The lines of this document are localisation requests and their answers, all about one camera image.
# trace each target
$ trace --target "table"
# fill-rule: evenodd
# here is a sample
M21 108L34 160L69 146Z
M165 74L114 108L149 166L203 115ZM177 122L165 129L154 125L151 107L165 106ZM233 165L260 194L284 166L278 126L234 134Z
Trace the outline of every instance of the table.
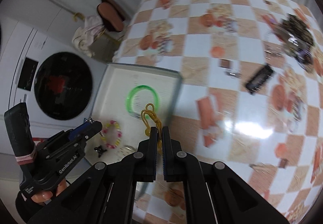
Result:
M287 19L295 9L305 16L315 40L312 74L285 54L265 52L282 43L262 16ZM179 71L184 82L171 138L201 161L225 162L298 223L323 182L322 49L313 15L290 0L142 0L117 62ZM274 69L273 78L250 95L244 84L265 63ZM162 174L159 169L156 182L136 202L134 219L186 223L180 206L164 200L169 187Z

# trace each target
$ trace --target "human hand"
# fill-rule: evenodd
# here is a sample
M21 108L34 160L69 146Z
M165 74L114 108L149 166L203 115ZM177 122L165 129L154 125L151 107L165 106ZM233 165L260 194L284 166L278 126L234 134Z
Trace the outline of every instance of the human hand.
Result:
M66 179L63 179L56 189L56 196L58 196L60 193L62 193L63 190L67 188ZM51 191L40 191L39 193L35 194L31 197L33 202L36 202L38 204L41 204L45 201L48 201L53 196L53 193Z

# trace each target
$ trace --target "washing machine door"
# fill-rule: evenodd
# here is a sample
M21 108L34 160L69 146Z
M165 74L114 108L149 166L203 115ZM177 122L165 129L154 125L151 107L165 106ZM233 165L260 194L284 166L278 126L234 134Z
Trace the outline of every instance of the washing machine door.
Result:
M70 52L51 55L39 67L35 97L41 110L51 118L69 120L88 105L92 75L85 61Z

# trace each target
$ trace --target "slipper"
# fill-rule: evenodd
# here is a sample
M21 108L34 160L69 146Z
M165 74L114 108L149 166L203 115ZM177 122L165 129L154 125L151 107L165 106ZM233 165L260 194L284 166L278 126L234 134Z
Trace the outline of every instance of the slipper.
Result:
M96 8L103 24L108 31L121 32L124 28L121 18L117 11L109 3L101 3Z
M125 21L125 19L127 18L127 14L126 12L117 4L116 1L114 0L101 0L102 2L106 2L111 4L114 9L117 11L119 17L122 19L122 21Z

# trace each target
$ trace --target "green bangle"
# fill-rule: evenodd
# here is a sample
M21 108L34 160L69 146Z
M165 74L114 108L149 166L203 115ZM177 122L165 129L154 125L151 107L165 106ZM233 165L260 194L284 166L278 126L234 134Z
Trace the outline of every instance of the green bangle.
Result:
M135 88L133 88L133 89L129 92L129 94L128 94L128 96L127 96L127 99L126 99L126 110L128 111L128 113L129 113L131 116L133 116L133 117L135 117L135 118L139 118L139 119L141 119L141 114L140 114L140 113L137 113L137 112L134 112L134 111L132 110L132 100L133 100L134 96L135 96L139 91L141 91L141 90L143 90L143 89L148 89L148 90L152 93L152 95L154 96L154 102L155 102L155 103L153 103L153 104L154 104L154 106L155 106L155 112L157 112L157 110L158 110L158 106L159 106L158 96L157 96L156 91L155 91L153 88L151 88L151 87L149 87L149 86L147 86L147 85L139 85L139 86L136 86Z

